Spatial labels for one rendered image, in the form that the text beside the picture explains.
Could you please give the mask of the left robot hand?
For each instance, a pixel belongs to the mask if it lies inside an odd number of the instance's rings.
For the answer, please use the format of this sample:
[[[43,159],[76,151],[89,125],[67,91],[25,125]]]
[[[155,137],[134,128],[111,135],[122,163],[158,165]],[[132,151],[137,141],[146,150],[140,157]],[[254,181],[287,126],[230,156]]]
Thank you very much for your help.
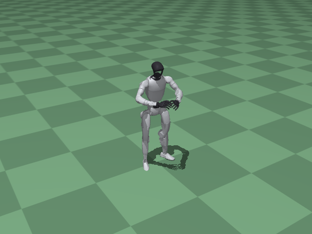
[[[172,108],[175,106],[175,107],[177,107],[175,110],[177,110],[178,107],[179,107],[179,101],[178,101],[178,100],[171,100],[170,102],[173,102],[172,104],[174,104],[174,105],[172,106]],[[171,105],[172,105],[172,104],[171,104]],[[174,108],[175,108],[175,107],[174,107]],[[173,109],[174,109],[174,108],[173,108]]]

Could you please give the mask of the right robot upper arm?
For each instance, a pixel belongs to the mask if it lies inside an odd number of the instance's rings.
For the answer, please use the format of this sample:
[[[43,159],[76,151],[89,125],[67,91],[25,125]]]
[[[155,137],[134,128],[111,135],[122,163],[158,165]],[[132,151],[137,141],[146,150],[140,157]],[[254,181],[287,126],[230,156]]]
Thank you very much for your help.
[[[148,86],[148,80],[144,80],[142,81],[140,84],[139,84],[139,89],[138,89],[138,92],[137,92],[137,95],[136,95],[136,98],[138,96],[142,96],[144,94],[144,91],[145,91],[145,88]],[[141,104],[140,102],[138,102],[136,100],[137,103]]]

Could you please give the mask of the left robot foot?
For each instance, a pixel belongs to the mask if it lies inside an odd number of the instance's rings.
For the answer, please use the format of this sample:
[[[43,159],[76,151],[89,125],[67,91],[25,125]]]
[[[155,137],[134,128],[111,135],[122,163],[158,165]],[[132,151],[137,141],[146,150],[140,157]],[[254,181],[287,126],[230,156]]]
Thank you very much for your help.
[[[173,156],[171,156],[169,153],[167,153],[166,155],[163,154],[163,152],[160,153],[160,156],[161,157],[164,157],[166,159],[169,159],[169,160],[175,160],[175,158]]]

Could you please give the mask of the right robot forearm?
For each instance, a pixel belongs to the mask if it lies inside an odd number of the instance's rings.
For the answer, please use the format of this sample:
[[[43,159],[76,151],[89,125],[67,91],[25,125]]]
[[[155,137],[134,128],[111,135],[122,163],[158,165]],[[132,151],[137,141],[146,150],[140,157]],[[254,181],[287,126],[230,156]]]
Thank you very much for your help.
[[[138,96],[138,97],[136,98],[136,100],[137,100],[138,102],[140,102],[142,105],[149,106],[150,108],[153,108],[153,106],[156,106],[156,102],[146,100],[146,99],[144,99],[144,98],[141,97],[141,96]]]

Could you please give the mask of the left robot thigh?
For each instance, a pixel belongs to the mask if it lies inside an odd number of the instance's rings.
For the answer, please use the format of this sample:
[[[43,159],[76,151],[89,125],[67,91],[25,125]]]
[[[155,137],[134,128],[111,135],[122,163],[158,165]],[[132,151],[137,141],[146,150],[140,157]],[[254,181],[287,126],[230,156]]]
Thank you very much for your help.
[[[161,126],[162,129],[159,130],[158,135],[159,137],[163,138],[167,135],[169,129],[170,129],[170,116],[169,112],[166,108],[162,107],[160,109],[160,115],[161,115]]]

